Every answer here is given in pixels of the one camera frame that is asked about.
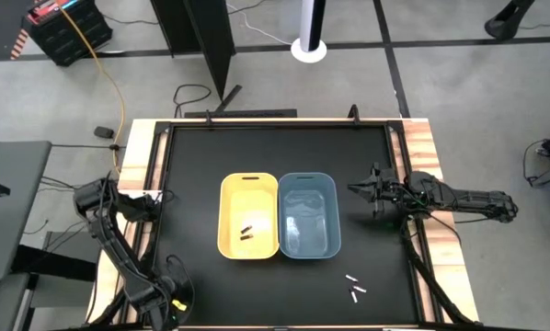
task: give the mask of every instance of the white stand base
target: white stand base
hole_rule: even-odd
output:
[[[303,63],[317,63],[327,56],[327,46],[320,40],[320,45],[315,51],[302,51],[300,40],[297,39],[292,44],[292,55],[295,59]]]

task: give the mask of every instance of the yellow bin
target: yellow bin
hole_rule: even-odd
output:
[[[222,181],[218,250],[231,259],[272,257],[279,249],[277,179],[232,174]]]

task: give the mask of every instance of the yellow cable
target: yellow cable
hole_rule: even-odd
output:
[[[108,74],[108,72],[101,65],[101,62],[97,58],[97,55],[95,54],[95,51],[93,51],[93,48],[91,47],[91,44],[89,44],[89,41],[87,40],[87,38],[85,38],[85,35],[83,35],[83,32],[81,32],[81,29],[75,24],[75,22],[73,21],[71,16],[69,16],[69,14],[66,12],[66,10],[63,9],[63,6],[61,6],[61,4],[59,4],[59,2],[58,2],[59,0],[54,0],[54,1],[56,2],[56,5],[58,5],[59,9],[61,9],[61,12],[63,13],[66,20],[68,20],[69,23],[71,23],[71,25],[73,26],[76,33],[79,35],[79,37],[81,37],[81,40],[83,41],[85,46],[87,46],[87,48],[89,49],[89,52],[91,53],[91,56],[93,56],[93,60],[95,60],[95,63],[97,65],[97,68],[99,69],[99,72],[101,74],[105,75],[109,79],[109,81],[115,87],[116,92],[118,93],[118,97],[120,98],[120,127],[118,128],[118,131],[116,132],[116,137],[113,140],[114,144],[118,144],[118,140],[120,139],[120,136],[121,136],[121,129],[124,127],[124,119],[126,117],[126,105],[124,103],[124,97],[121,95],[120,88],[118,87],[116,82],[113,80],[113,78],[111,78],[111,76]],[[116,172],[118,173],[118,176],[119,176],[120,175],[120,170],[118,169],[118,151],[111,151],[111,153],[112,153],[112,157],[113,157],[113,167],[114,167],[114,169],[116,170]]]

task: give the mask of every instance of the white cable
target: white cable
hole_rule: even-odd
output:
[[[226,5],[229,6],[230,8],[232,8],[233,10],[238,10],[235,6],[232,6],[232,5],[230,5],[230,4],[226,4]],[[280,42],[280,43],[282,43],[282,44],[284,44],[284,45],[291,45],[290,42],[283,41],[283,40],[281,40],[281,39],[279,39],[279,38],[277,38],[277,37],[275,37],[275,36],[272,36],[272,35],[270,35],[269,33],[263,31],[262,29],[257,29],[257,28],[255,28],[255,27],[251,27],[250,24],[248,24],[248,17],[246,16],[246,13],[245,13],[244,11],[239,11],[239,12],[237,12],[237,14],[242,14],[242,15],[245,17],[245,24],[246,24],[246,27],[247,27],[247,28],[252,29],[252,30],[255,30],[256,32],[260,32],[260,33],[264,34],[265,36],[270,37],[270,38],[273,38],[273,39],[275,39],[276,41],[278,41],[278,42]]]

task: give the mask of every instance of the table leg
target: table leg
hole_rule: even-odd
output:
[[[93,262],[19,245],[11,271],[12,273],[30,272],[72,280],[94,281],[96,267],[97,265]]]

